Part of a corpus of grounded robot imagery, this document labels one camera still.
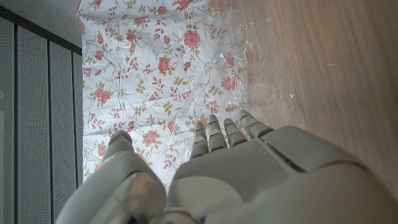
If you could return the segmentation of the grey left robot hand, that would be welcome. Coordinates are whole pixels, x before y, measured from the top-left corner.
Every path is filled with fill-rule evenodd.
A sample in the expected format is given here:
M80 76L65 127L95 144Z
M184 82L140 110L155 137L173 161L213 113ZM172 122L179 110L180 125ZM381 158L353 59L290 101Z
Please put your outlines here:
M359 159L294 126L245 110L241 132L214 115L195 126L190 160L166 189L114 133L99 169L58 223L396 223L397 200Z

